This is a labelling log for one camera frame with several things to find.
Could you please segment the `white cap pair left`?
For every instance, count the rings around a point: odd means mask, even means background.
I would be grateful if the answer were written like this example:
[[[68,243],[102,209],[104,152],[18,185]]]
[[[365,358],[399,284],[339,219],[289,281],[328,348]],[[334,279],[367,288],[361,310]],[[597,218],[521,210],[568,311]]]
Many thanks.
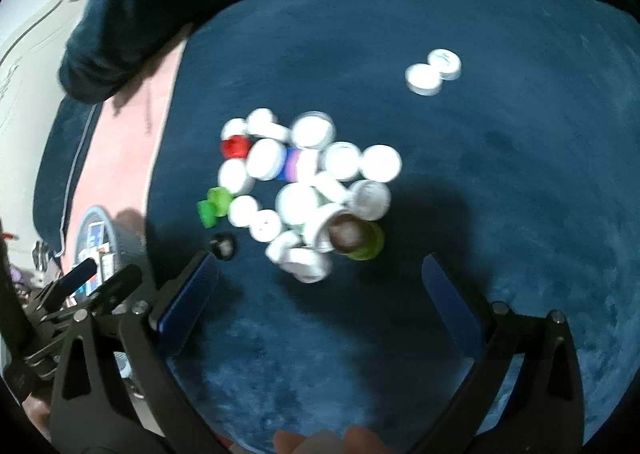
[[[442,88],[440,73],[428,64],[413,64],[405,71],[408,89],[421,96],[434,96]]]

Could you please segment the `dark blue pillow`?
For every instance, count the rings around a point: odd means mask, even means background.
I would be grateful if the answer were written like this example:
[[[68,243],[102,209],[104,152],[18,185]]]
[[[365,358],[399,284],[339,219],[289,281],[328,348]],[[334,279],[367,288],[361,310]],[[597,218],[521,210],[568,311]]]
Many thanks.
[[[36,178],[32,217],[51,253],[64,253],[70,209],[103,104],[65,96],[58,106]]]

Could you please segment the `red cap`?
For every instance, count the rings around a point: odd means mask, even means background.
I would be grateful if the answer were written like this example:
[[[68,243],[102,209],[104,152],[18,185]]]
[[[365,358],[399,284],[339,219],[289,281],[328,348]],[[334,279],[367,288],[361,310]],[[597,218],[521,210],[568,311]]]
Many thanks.
[[[251,147],[252,142],[244,135],[232,135],[222,140],[220,145],[224,159],[245,159]]]

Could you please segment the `white cap pair right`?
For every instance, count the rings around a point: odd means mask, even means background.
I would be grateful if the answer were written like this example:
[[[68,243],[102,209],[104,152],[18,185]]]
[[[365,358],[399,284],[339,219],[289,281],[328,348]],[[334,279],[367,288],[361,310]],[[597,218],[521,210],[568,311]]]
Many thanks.
[[[446,48],[435,48],[428,53],[427,64],[432,66],[444,81],[454,81],[462,75],[460,57]]]

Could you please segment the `blue cap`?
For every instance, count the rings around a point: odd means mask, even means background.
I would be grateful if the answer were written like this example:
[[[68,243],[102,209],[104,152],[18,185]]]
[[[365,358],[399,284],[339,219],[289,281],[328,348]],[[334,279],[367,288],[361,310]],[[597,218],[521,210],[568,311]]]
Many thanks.
[[[288,179],[288,172],[286,172],[286,170],[288,169],[288,159],[290,159],[291,151],[292,151],[292,148],[285,149],[282,167],[280,168],[280,171],[276,176],[277,181],[286,181]]]

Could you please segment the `blue mesh basket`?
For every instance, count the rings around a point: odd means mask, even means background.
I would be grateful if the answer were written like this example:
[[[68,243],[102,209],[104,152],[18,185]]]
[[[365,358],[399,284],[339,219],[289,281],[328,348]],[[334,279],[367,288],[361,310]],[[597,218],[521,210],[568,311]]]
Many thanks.
[[[132,229],[113,220],[99,206],[90,207],[80,223],[72,255],[73,266],[85,259],[96,263],[96,275],[75,291],[75,296],[86,299],[104,281],[129,264],[146,270],[146,257],[142,241]]]

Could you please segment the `light green cap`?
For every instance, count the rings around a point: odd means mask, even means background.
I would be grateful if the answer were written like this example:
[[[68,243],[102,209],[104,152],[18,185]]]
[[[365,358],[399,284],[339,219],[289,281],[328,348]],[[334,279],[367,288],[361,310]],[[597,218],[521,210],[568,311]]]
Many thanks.
[[[376,258],[384,247],[384,233],[374,222],[364,221],[360,224],[362,240],[347,257],[356,261],[369,261]]]

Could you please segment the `green flip cap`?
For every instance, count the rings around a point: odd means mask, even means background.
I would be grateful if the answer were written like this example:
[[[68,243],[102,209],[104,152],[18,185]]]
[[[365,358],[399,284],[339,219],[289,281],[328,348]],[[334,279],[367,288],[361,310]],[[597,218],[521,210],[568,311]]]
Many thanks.
[[[220,218],[224,218],[229,213],[233,195],[227,188],[218,186],[209,188],[205,199],[196,204],[198,217],[206,229],[211,229],[217,224]]]

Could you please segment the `black cap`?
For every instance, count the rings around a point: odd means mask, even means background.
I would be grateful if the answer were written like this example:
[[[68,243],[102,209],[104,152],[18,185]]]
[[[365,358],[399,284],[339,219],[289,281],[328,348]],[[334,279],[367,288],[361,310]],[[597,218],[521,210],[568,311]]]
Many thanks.
[[[216,233],[209,240],[208,249],[219,261],[229,261],[235,256],[236,240],[231,233]]]

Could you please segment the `brown cap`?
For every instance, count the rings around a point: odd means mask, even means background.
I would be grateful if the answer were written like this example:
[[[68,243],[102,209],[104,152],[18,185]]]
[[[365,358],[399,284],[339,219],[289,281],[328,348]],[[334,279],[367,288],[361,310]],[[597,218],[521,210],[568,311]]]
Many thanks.
[[[328,222],[326,231],[333,248],[344,255],[355,252],[366,242],[363,221],[350,213],[334,215]]]

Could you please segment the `white cap pair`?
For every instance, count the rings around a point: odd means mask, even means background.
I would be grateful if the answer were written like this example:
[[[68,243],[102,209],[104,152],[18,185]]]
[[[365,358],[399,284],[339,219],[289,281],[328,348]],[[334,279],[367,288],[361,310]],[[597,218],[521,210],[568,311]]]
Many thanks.
[[[460,57],[446,48],[435,48],[428,53],[427,64],[432,66],[444,81],[454,81],[462,75]]]
[[[413,64],[405,71],[408,89],[421,96],[434,96],[442,88],[440,73],[428,64]]]

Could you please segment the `pink bed sheet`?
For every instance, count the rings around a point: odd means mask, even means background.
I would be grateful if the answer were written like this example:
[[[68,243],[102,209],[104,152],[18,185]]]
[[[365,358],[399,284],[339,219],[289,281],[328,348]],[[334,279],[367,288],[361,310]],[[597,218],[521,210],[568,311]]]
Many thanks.
[[[151,177],[191,28],[184,27],[140,73],[107,99],[70,205],[62,266],[70,270],[82,218],[92,206],[144,237]]]

